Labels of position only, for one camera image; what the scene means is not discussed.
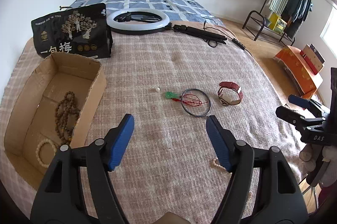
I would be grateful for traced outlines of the white gloved hand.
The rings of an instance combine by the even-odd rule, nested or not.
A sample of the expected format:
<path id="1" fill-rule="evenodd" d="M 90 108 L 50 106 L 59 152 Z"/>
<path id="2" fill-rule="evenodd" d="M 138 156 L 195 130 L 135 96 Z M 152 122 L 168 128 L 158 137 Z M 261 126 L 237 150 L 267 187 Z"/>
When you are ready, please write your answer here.
<path id="1" fill-rule="evenodd" d="M 299 153 L 307 173 L 306 182 L 327 188 L 336 182 L 336 146 L 306 144 Z"/>

